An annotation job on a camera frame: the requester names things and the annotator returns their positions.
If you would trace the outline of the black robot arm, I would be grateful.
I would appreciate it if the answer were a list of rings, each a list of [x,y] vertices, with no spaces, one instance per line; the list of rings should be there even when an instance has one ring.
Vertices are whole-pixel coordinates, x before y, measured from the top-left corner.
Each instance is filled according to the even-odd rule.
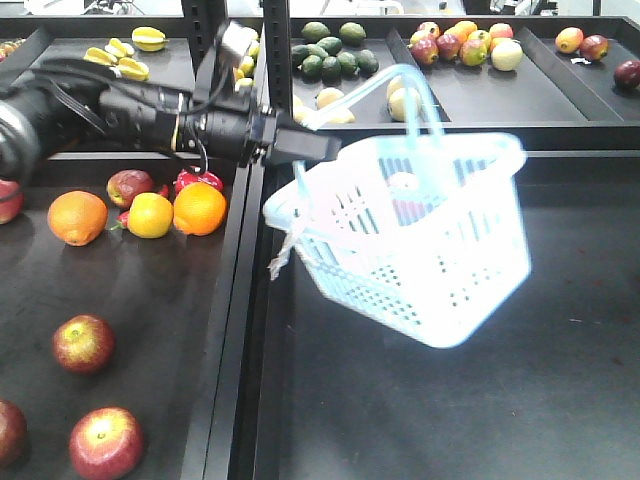
[[[121,78],[114,69],[54,58],[1,84],[1,177],[26,183],[46,159],[84,141],[105,140],[245,166],[336,160],[341,142],[301,126],[279,109],[235,92],[216,67],[194,91]]]

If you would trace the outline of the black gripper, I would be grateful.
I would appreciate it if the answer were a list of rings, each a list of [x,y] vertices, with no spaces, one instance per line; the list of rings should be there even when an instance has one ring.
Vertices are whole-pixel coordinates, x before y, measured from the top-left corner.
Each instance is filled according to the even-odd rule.
[[[296,161],[330,162],[337,159],[341,148],[342,141],[338,137],[298,128],[288,112],[259,104],[248,113],[239,165],[247,167],[257,162],[266,166]]]

